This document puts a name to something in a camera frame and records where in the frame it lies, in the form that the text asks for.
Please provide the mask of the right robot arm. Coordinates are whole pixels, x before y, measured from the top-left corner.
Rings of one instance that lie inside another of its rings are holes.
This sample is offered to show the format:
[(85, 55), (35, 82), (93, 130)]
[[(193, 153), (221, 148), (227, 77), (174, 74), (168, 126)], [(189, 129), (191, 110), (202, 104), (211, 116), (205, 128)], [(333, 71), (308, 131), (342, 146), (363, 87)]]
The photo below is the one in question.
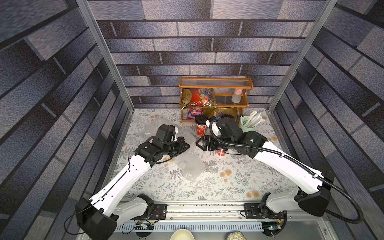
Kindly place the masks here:
[(333, 177), (297, 161), (259, 133), (250, 131), (239, 136), (222, 133), (218, 137), (207, 135), (201, 137), (196, 145), (204, 152), (234, 149), (240, 155), (270, 166), (297, 185), (295, 190), (288, 192), (264, 194), (261, 202), (252, 210), (253, 217), (271, 219), (290, 210), (303, 210), (321, 217), (328, 211)]

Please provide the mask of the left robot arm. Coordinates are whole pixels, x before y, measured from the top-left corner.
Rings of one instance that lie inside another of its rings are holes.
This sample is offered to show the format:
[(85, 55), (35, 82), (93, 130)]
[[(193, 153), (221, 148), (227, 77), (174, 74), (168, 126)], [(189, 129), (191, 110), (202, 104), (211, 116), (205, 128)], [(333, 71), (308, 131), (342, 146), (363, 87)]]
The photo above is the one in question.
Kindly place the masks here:
[(78, 201), (77, 225), (92, 240), (107, 240), (118, 226), (136, 218), (151, 217), (154, 201), (148, 196), (138, 195), (125, 204), (120, 201), (136, 181), (164, 156), (177, 157), (189, 148), (184, 137), (170, 143), (153, 138), (151, 142), (140, 144), (130, 162), (106, 186), (90, 199)]

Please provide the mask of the translucent plastic carrier bag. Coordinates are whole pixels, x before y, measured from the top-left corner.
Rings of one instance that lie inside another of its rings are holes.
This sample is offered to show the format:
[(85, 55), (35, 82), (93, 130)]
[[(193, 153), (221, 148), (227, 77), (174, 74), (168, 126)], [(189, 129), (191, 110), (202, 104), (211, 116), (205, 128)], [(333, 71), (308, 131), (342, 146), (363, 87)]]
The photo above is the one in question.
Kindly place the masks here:
[(203, 172), (205, 165), (196, 153), (197, 139), (192, 128), (177, 126), (165, 118), (155, 118), (140, 130), (140, 136), (160, 149), (156, 154), (156, 164), (174, 160), (188, 181), (196, 180)]

